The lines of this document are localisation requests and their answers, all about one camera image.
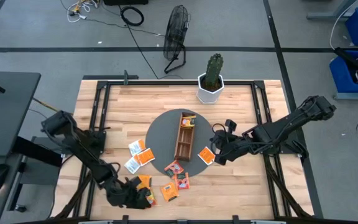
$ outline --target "potted cactus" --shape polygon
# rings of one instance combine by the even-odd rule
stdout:
[[[220,75],[223,66],[221,54],[214,54],[208,61],[206,73],[198,77],[197,97],[204,104],[214,104],[224,89],[223,77]]]

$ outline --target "fan stand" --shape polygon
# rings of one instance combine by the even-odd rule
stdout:
[[[179,59],[178,57],[173,58],[173,59],[171,60],[171,62],[167,65],[167,67],[165,67],[165,69],[164,69],[165,74],[168,74],[168,72],[171,72],[172,70],[175,70],[175,69],[177,69],[177,68],[180,68],[180,67],[182,67],[182,66],[184,66],[184,65],[186,64],[186,47],[185,47],[183,44],[181,44],[180,47],[181,47],[181,49],[183,49],[183,63],[182,63],[181,65],[178,65],[178,66],[176,66],[176,67],[171,68],[171,69],[168,70],[168,68],[169,68],[169,66],[171,66],[172,62],[174,62],[175,60],[178,60],[178,59]]]

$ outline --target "wooden caddy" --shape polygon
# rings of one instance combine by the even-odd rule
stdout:
[[[193,145],[193,137],[194,137],[194,127],[182,127],[181,120],[186,116],[194,116],[195,114],[191,113],[182,113],[179,120],[179,128],[178,128],[178,137],[177,137],[177,145],[175,148],[175,157],[174,159],[180,161],[190,161],[191,156],[191,147]]]

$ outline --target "white pot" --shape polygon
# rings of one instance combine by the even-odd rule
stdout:
[[[198,76],[198,92],[197,97],[203,104],[214,104],[217,102],[219,95],[222,93],[224,89],[223,77],[219,75],[220,81],[222,83],[222,87],[214,92],[204,90],[201,87],[201,79],[205,76],[205,73]]]

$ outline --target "gray circular tray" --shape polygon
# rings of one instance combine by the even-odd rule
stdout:
[[[209,147],[211,144],[209,139],[214,136],[211,125],[204,117],[186,109],[167,111],[158,116],[150,125],[146,135],[146,146],[151,148],[155,156],[155,159],[151,162],[153,166],[162,174],[165,174],[164,168],[174,161],[179,120],[182,112],[193,113],[197,116],[190,161],[178,161],[184,168],[184,172],[187,172],[191,177],[207,168],[204,161],[198,157],[198,153],[205,146]]]

